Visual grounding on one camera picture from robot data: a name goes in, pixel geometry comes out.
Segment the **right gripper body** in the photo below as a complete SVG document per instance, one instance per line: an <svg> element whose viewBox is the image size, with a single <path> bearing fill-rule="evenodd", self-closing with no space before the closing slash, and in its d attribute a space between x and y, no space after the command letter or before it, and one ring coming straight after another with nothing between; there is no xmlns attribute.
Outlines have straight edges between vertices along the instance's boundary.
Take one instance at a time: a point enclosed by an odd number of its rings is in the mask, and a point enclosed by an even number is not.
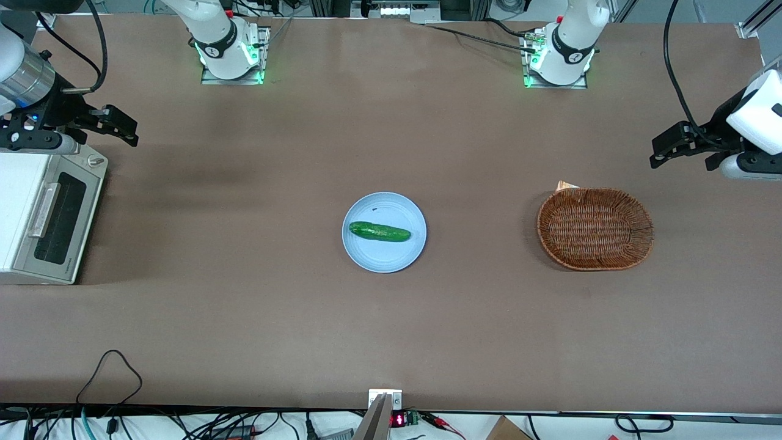
<svg viewBox="0 0 782 440"><path fill-rule="evenodd" d="M61 107L61 93L50 92L27 108L2 116L2 152L78 153L80 144L59 127L70 122Z"/></svg>

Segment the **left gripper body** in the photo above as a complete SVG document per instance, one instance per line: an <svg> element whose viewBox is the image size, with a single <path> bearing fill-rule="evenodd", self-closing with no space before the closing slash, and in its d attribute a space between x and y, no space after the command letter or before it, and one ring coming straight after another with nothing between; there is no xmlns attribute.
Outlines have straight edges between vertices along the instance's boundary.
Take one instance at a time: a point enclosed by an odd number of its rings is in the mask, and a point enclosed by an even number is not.
<svg viewBox="0 0 782 440"><path fill-rule="evenodd" d="M726 178L780 180L780 99L759 100L740 90L712 115L712 134L722 145L715 155Z"/></svg>

